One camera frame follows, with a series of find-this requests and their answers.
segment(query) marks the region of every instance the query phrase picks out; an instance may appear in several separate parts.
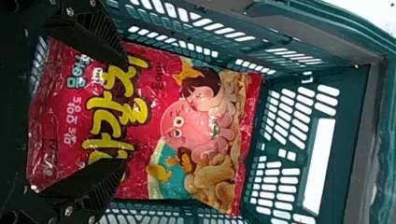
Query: shopping basket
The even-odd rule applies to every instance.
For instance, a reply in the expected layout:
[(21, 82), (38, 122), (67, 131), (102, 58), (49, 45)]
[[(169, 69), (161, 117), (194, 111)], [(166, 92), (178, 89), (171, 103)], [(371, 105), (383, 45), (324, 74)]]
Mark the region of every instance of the shopping basket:
[[(238, 217), (195, 200), (115, 200), (99, 223), (364, 223), (370, 214), (374, 223), (391, 221), (391, 211), (379, 215), (395, 188), (391, 35), (320, 1), (104, 4), (125, 41), (259, 72), (264, 81)], [(40, 38), (32, 82), (46, 47)], [(386, 159), (377, 179), (378, 151)]]

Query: pink octopus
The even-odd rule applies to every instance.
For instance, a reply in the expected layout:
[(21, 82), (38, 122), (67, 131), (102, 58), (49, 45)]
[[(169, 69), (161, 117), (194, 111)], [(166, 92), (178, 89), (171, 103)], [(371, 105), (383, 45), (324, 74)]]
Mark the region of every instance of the pink octopus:
[(161, 119), (161, 135), (170, 147), (186, 147), (191, 150), (192, 160), (200, 161), (228, 151), (228, 141), (234, 139), (230, 122), (218, 122), (208, 112), (190, 107), (186, 100), (169, 105)]

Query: cartoon character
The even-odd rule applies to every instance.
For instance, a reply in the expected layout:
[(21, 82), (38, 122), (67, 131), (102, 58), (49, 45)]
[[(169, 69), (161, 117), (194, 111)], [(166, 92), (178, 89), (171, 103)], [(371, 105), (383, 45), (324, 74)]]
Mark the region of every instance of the cartoon character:
[(211, 120), (208, 113), (194, 110), (185, 100), (169, 105), (160, 124), (161, 135), (171, 148), (191, 150), (191, 158), (198, 162), (204, 155), (212, 158), (228, 150), (227, 140), (234, 132)]
[(190, 66), (182, 61), (182, 71), (174, 76), (181, 86), (180, 97), (196, 110), (208, 112), (222, 127), (233, 123), (236, 94), (233, 83), (221, 84), (218, 72), (211, 67)]

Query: plastic packaging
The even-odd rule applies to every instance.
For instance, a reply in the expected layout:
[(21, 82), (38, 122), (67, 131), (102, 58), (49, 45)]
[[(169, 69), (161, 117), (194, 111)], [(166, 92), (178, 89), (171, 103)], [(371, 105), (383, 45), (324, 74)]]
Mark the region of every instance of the plastic packaging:
[(195, 198), (236, 215), (262, 76), (123, 44), (128, 71), (51, 39), (30, 111), (32, 185), (126, 159), (116, 197)]

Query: octopus eye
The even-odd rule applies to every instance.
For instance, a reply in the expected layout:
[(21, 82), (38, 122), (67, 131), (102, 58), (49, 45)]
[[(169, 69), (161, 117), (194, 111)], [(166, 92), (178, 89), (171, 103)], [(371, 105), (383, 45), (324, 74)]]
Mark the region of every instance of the octopus eye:
[(181, 128), (184, 124), (184, 119), (180, 116), (174, 118), (174, 126), (177, 128)]
[(179, 137), (181, 137), (181, 135), (182, 135), (182, 132), (181, 132), (180, 129), (174, 130), (174, 137), (175, 138), (179, 138)]

